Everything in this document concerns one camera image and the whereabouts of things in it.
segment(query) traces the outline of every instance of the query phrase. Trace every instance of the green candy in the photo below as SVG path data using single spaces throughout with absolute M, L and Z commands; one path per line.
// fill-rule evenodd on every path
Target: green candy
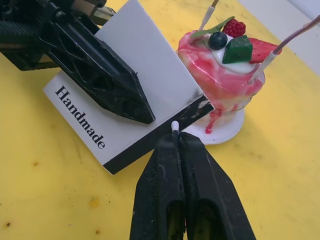
M 225 47 L 223 64 L 249 62 L 251 60 L 253 45 L 246 35 L 233 38 Z

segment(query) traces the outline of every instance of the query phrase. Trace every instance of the white background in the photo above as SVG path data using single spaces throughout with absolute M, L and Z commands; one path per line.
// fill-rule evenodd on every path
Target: white background
M 270 32 L 284 40 L 320 14 L 320 0 L 239 0 Z M 320 76 L 320 26 L 295 38 L 288 47 Z

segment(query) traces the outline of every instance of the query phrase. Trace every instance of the black stripe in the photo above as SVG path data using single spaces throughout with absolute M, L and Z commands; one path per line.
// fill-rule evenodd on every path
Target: black stripe
M 199 104 L 203 101 L 207 101 L 207 104 L 205 104 L 202 108 L 199 108 Z M 116 174 L 137 159 L 141 158 L 143 155 L 152 151 L 161 137 L 172 132 L 171 123 L 173 121 L 178 121 L 180 130 L 183 130 L 211 112 L 213 109 L 214 108 L 209 103 L 208 99 L 205 96 L 202 96 L 191 105 L 180 111 L 178 114 L 148 133 L 146 136 L 132 144 L 119 155 L 105 163 L 103 166 L 111 174 Z

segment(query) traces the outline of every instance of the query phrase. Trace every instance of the white card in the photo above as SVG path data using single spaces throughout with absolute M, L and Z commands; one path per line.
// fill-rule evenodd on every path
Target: white card
M 213 107 L 137 0 L 129 0 L 96 37 L 137 72 L 155 121 L 143 124 L 101 108 L 63 71 L 44 92 L 97 160 L 115 174 L 151 151 L 170 133 L 172 120 L 184 129 Z

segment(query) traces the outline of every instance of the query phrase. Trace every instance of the yellow table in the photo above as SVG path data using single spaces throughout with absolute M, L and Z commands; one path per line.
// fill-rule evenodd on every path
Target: yellow table
M 141 0 L 174 49 L 211 2 Z M 108 0 L 116 11 L 124 3 Z M 231 15 L 249 36 L 279 43 L 236 0 L 221 0 L 207 26 Z M 57 72 L 21 72 L 0 56 L 0 239 L 126 240 L 150 154 L 109 175 L 43 93 Z M 320 78 L 289 49 L 265 73 L 240 133 L 208 150 L 231 177 L 257 239 L 319 239 Z

